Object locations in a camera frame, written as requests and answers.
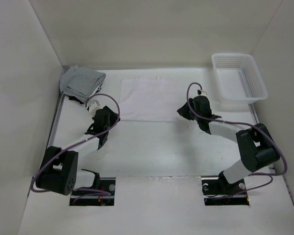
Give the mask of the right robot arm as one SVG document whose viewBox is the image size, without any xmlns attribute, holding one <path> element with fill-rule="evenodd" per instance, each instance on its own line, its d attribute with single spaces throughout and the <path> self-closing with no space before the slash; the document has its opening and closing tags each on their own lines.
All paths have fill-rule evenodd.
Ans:
<svg viewBox="0 0 294 235">
<path fill-rule="evenodd" d="M 242 179 L 281 157 L 265 125 L 221 120 L 221 116 L 212 113 L 210 102 L 203 95 L 189 98 L 177 113 L 187 120 L 196 121 L 201 131 L 238 145 L 240 159 L 222 171 L 214 183 L 208 184 L 222 193 L 230 193 Z"/>
</svg>

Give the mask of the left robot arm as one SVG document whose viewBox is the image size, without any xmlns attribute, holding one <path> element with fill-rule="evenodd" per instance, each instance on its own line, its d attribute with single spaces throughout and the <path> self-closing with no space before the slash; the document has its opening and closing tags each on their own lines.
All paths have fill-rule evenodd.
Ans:
<svg viewBox="0 0 294 235">
<path fill-rule="evenodd" d="M 96 110 L 93 123 L 85 134 L 67 147 L 50 146 L 45 150 L 43 161 L 31 183 L 34 192 L 54 192 L 69 195 L 84 189 L 89 195 L 100 190 L 100 182 L 92 171 L 79 169 L 83 158 L 100 150 L 107 142 L 109 131 L 120 121 L 120 113 L 108 106 Z"/>
</svg>

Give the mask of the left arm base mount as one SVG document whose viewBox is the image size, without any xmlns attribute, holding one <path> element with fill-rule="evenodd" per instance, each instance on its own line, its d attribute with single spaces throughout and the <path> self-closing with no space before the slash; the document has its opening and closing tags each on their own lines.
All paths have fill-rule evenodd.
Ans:
<svg viewBox="0 0 294 235">
<path fill-rule="evenodd" d="M 98 172 L 83 169 L 77 172 L 70 194 L 70 206 L 114 206 L 116 178 L 101 177 Z"/>
</svg>

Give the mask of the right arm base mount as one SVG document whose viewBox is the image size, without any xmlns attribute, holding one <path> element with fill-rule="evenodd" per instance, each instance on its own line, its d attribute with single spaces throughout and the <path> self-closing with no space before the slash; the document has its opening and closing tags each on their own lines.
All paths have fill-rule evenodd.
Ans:
<svg viewBox="0 0 294 235">
<path fill-rule="evenodd" d="M 206 206 L 249 206 L 244 179 L 228 184 L 218 177 L 201 178 L 202 193 Z"/>
</svg>

